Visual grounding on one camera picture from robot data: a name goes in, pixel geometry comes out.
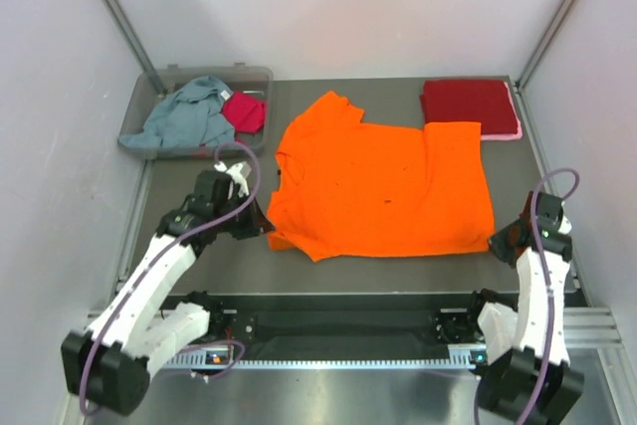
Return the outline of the orange t shirt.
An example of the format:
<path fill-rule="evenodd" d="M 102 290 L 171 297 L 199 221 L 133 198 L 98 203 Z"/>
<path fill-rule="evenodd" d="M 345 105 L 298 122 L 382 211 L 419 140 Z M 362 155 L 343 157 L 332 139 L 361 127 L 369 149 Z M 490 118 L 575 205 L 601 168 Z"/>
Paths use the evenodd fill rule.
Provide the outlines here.
<path fill-rule="evenodd" d="M 364 121 L 328 92 L 287 126 L 267 212 L 273 251 L 313 261 L 483 253 L 495 217 L 476 122 Z"/>

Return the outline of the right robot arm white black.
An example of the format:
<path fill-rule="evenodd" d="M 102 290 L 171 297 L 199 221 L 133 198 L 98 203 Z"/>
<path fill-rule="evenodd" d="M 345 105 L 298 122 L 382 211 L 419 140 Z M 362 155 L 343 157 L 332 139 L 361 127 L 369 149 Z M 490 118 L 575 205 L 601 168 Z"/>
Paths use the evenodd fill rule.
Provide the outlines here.
<path fill-rule="evenodd" d="M 570 230 L 560 197 L 531 192 L 520 217 L 489 240 L 490 252 L 517 273 L 518 297 L 481 289 L 465 313 L 435 315 L 439 341 L 486 347 L 473 359 L 477 409 L 520 424 L 559 424 L 580 398 L 584 376 L 570 365 L 563 332 Z"/>

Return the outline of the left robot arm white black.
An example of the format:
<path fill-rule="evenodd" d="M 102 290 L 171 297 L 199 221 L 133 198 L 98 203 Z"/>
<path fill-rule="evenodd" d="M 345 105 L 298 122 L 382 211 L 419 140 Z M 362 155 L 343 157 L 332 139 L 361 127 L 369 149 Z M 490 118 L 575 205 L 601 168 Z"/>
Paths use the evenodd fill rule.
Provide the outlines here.
<path fill-rule="evenodd" d="M 111 303 L 82 332 L 71 331 L 61 344 L 70 393 L 83 414 L 93 404 L 130 415 L 151 380 L 175 355 L 200 346 L 222 346 L 231 358 L 237 347 L 223 304 L 205 292 L 188 294 L 167 318 L 155 317 L 177 281 L 219 235 L 235 240 L 273 231 L 256 200 L 251 176 L 258 168 L 242 161 L 218 161 L 198 174 L 194 190 L 166 213 L 141 261 Z"/>

